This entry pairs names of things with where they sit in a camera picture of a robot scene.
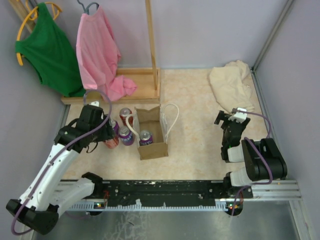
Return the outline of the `red soda can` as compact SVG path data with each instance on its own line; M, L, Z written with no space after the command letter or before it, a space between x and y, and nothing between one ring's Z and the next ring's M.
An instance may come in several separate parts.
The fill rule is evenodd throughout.
M127 126L126 119L128 119L129 125L131 127L133 126L134 118L130 116L131 114L132 114L132 111L127 107L124 107L119 111L119 117L124 126Z

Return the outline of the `purple soda can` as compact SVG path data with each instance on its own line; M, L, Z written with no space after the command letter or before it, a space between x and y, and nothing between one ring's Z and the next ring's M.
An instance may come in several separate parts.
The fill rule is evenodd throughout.
M112 126L112 129L115 132L115 135L118 136L119 135L119 128L120 128L118 122L114 119L111 119L110 124Z

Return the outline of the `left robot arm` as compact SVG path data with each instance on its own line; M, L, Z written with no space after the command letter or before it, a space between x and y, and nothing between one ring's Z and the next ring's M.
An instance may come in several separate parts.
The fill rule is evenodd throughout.
M102 143L113 136L110 115L104 113L99 103L84 105L80 116L58 131L47 160L27 190L6 204L7 211L13 216L11 232L19 235L15 224L20 222L29 228L25 234L36 231L46 235L73 204L87 197L101 197L103 179L91 172L83 174L68 189L60 193L55 190L82 150L91 143Z

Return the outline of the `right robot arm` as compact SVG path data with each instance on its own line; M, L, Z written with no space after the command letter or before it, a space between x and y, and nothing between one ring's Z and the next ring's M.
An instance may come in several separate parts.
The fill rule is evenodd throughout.
M261 140L242 137L251 121L248 115L267 119L238 107L231 113L219 111L214 121L215 125L222 123L222 160L226 163L244 163L244 167L228 172L223 178L223 192L229 198L235 198L244 187L271 184L274 180L285 179L288 174L287 164L270 131Z

